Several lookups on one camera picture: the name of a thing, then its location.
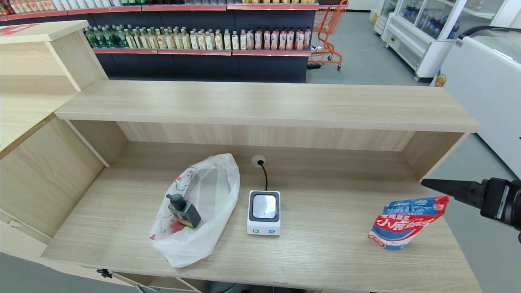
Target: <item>display fridge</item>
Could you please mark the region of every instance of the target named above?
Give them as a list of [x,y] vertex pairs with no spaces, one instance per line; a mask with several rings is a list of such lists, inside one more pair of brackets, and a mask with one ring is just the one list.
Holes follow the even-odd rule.
[[436,75],[459,33],[476,26],[508,27],[520,9],[521,0],[399,0],[381,38],[418,81]]
[[399,0],[383,0],[381,9],[378,11],[376,16],[374,30],[377,34],[382,35],[383,28],[386,26],[387,18],[389,14],[394,12]]
[[481,124],[478,135],[521,178],[521,29],[461,34],[431,86],[443,87]]

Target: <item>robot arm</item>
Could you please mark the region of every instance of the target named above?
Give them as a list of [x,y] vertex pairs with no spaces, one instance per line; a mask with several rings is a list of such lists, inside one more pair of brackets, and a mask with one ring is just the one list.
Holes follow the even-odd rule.
[[480,209],[480,214],[521,231],[521,181],[423,179],[421,185]]

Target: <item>black pump cap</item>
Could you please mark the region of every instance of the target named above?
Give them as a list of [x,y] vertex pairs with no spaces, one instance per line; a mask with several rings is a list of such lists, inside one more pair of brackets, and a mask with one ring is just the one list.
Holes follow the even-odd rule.
[[173,204],[174,209],[178,211],[182,211],[187,205],[186,200],[184,200],[183,196],[178,193],[174,195],[167,194],[166,197],[170,199],[170,203]]

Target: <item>wooden countertop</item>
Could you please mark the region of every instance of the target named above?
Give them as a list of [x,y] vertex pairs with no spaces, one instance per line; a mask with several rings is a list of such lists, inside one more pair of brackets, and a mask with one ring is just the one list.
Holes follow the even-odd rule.
[[89,26],[86,20],[38,23],[9,35],[0,35],[1,44],[50,42]]
[[[148,238],[164,194],[187,166],[227,151],[241,172],[237,205],[212,255],[173,268]],[[250,153],[258,151],[275,156],[267,162],[267,173],[268,188],[281,192],[280,237],[246,233],[248,193],[264,185],[262,171],[250,163]],[[398,172],[401,180],[354,179],[364,175],[364,157],[371,160],[377,153],[388,160],[374,171]],[[129,142],[42,257],[116,272],[281,287],[481,292],[443,218],[400,251],[385,250],[367,238],[384,205],[428,194],[398,152]]]
[[41,126],[77,91],[65,76],[0,76],[0,158]]
[[475,132],[442,88],[250,82],[97,81],[62,119]]

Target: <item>snack bag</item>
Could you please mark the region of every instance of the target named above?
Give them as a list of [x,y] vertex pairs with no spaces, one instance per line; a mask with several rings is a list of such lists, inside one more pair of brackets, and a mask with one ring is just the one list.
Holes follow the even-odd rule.
[[394,201],[384,207],[368,237],[385,249],[402,249],[445,213],[449,196]]

